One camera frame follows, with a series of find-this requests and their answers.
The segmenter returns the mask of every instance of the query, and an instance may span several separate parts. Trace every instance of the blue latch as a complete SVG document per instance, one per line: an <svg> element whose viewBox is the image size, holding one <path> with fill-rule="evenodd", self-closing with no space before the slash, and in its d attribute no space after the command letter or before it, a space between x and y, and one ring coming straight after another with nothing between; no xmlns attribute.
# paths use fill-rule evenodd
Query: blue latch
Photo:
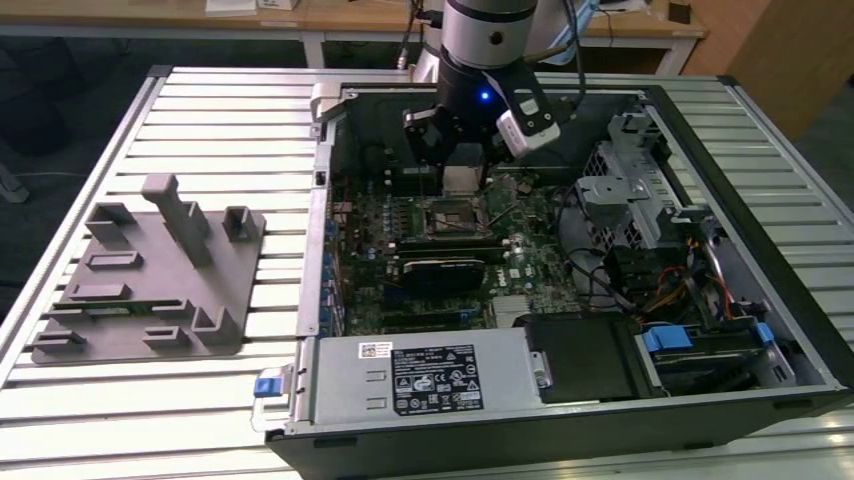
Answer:
<svg viewBox="0 0 854 480"><path fill-rule="evenodd" d="M684 330L684 327L677 325L649 328L643 334L643 343L649 353L657 352L659 350L691 348L693 346L688 332Z"/></svg>
<svg viewBox="0 0 854 480"><path fill-rule="evenodd" d="M260 377L254 379L254 398L281 396L281 378Z"/></svg>
<svg viewBox="0 0 854 480"><path fill-rule="evenodd" d="M759 322L755 325L756 335L759 336L759 341L761 345L765 347L773 343L773 332L771 331L771 327L764 322Z"/></svg>

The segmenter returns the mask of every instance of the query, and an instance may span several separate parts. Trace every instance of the aluminum slotted table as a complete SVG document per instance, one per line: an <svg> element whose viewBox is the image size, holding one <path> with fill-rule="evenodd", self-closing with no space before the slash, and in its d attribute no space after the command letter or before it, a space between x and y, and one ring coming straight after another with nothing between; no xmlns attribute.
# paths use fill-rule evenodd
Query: aluminum slotted table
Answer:
<svg viewBox="0 0 854 480"><path fill-rule="evenodd" d="M854 341L854 216L736 85L715 78L589 76L660 84L848 342ZM396 71L154 69L0 327L0 479L296 479L249 426L256 373L289 362L301 277L317 82L406 82ZM562 74L542 83L572 83ZM701 194L672 163L695 201ZM30 343L87 237L95 201L150 211L143 175L175 173L205 210L266 217L245 343L233 356L37 366ZM852 410L784 422L717 448L490 471L488 478L849 478ZM450 475L461 478L465 475Z"/></svg>

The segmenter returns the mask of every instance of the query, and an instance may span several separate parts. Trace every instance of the power supply label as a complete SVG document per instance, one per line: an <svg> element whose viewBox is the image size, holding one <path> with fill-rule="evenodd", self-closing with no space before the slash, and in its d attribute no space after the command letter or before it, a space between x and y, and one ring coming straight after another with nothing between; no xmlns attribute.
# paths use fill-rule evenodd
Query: power supply label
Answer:
<svg viewBox="0 0 854 480"><path fill-rule="evenodd" d="M397 415L482 410L473 345L392 350L390 376Z"/></svg>

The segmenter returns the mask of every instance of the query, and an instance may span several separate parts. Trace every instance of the wooden desk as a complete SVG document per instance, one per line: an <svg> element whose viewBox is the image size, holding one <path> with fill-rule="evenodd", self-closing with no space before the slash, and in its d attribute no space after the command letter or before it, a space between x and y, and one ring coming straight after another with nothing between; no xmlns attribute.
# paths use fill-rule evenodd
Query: wooden desk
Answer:
<svg viewBox="0 0 854 480"><path fill-rule="evenodd" d="M322 68L324 41L398 42L405 0L301 0L293 11L206 17L205 0L0 0L0 34L19 36L298 40L309 68ZM653 0L656 11L665 0ZM703 27L645 12L593 18L581 45L667 51L657 73L676 75Z"/></svg>

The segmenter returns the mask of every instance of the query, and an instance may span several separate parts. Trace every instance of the robotic arm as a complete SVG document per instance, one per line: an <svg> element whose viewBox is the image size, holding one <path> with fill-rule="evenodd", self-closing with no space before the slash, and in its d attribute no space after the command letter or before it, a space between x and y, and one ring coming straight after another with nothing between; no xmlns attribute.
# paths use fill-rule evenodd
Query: robotic arm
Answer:
<svg viewBox="0 0 854 480"><path fill-rule="evenodd" d="M480 144L482 169L560 136L552 106L522 55L536 0L445 0L437 105L404 112L414 158L436 167L460 143Z"/></svg>

